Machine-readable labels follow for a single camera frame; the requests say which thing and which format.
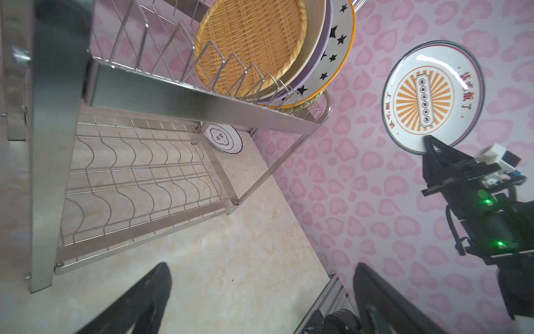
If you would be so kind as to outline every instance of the lower wire shelf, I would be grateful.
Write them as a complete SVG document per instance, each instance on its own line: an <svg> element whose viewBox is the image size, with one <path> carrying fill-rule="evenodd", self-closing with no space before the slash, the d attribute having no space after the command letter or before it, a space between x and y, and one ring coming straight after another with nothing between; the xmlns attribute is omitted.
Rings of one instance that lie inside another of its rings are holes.
<svg viewBox="0 0 534 334"><path fill-rule="evenodd" d="M195 125L81 113L56 274L227 213L231 187Z"/></svg>

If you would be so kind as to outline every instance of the plate with chinese characters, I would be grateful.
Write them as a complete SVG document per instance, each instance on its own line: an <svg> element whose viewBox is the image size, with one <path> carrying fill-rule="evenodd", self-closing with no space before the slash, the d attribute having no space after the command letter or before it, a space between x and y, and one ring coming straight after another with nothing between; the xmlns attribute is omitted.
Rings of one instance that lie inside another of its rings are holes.
<svg viewBox="0 0 534 334"><path fill-rule="evenodd" d="M484 79L475 57L449 41L422 44L395 65L384 87L382 115L391 138L424 154L432 134L454 146L475 126L484 103Z"/></svg>
<svg viewBox="0 0 534 334"><path fill-rule="evenodd" d="M300 105L322 92L343 67L355 34L356 15L354 14L352 2L349 0L333 0L332 25L329 28L326 48L323 54L320 55L317 66L304 82L300 81L296 87L289 86L291 89L298 91L304 99L302 97L297 98L296 94L285 98L285 94L283 94L274 99L271 107L278 106L280 101L283 100L284 105L282 108L291 108L293 105Z"/></svg>
<svg viewBox="0 0 534 334"><path fill-rule="evenodd" d="M243 149L243 140L231 125L212 123L204 134L209 143L221 152L237 154Z"/></svg>

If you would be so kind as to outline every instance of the purple plate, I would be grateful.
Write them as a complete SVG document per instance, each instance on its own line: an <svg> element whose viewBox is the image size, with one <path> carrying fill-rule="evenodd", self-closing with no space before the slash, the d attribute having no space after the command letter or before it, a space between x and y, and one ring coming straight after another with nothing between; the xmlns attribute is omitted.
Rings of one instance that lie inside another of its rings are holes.
<svg viewBox="0 0 534 334"><path fill-rule="evenodd" d="M288 87L299 87L302 85L311 75L313 70L319 65L319 61L323 57L323 53L326 49L326 44L328 43L328 36L330 35L330 28L332 27L332 7L334 5L332 4L332 0L326 0L326 13L325 13L325 22L323 24L323 29L321 30L321 35L319 37L319 41L317 42L317 46L315 47L315 50L313 51L313 54L308 60L308 63L306 66L302 69L302 71L297 75L297 77L289 84ZM273 101L271 102L271 105L277 105L281 102L281 99L283 99L287 95L286 92L279 93L278 96L276 96ZM258 102L265 103L269 102L272 97L266 97Z"/></svg>

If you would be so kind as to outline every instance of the plate with sunburst pattern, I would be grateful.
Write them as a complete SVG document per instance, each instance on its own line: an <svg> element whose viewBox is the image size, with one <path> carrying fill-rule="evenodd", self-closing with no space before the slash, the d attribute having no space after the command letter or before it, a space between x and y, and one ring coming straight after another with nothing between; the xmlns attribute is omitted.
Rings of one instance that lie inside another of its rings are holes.
<svg viewBox="0 0 534 334"><path fill-rule="evenodd" d="M424 154L432 134L458 144L474 127L484 102L484 80L476 59L448 41L422 44L395 65L382 97L391 138L406 151Z"/></svg>

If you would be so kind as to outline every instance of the woven tray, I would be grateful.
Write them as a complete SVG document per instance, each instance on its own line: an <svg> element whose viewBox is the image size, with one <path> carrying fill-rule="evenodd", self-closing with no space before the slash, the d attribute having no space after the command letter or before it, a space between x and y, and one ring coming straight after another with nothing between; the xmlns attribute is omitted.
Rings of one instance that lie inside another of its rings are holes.
<svg viewBox="0 0 534 334"><path fill-rule="evenodd" d="M303 0L217 0L200 23L195 42L198 57L209 40L215 43L225 59L235 53L245 67L256 65L266 75L279 79L291 67L299 55L306 35L307 17ZM209 86L216 76L222 59L213 47L197 63L200 80ZM244 69L231 59L221 71L215 85L220 94L231 89L235 95L238 81ZM237 96L267 88L274 82L265 80L255 85L261 77L251 70L245 76Z"/></svg>

